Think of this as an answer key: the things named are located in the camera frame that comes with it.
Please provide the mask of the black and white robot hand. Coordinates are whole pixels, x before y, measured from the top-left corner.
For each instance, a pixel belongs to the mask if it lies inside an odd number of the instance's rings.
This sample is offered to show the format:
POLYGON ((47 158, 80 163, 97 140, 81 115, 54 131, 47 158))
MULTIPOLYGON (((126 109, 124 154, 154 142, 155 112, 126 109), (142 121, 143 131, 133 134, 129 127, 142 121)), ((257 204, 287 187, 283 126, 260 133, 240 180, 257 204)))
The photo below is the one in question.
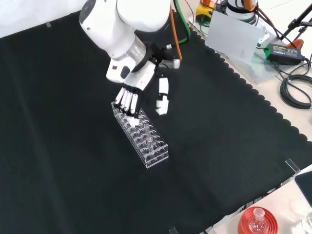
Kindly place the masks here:
POLYGON ((163 74, 159 74, 157 66, 150 61, 139 71, 130 73, 117 94, 114 107, 126 116, 132 127, 139 125, 139 111, 143 94, 156 80, 158 81, 156 113, 160 116, 165 115, 169 106, 169 80, 163 74))

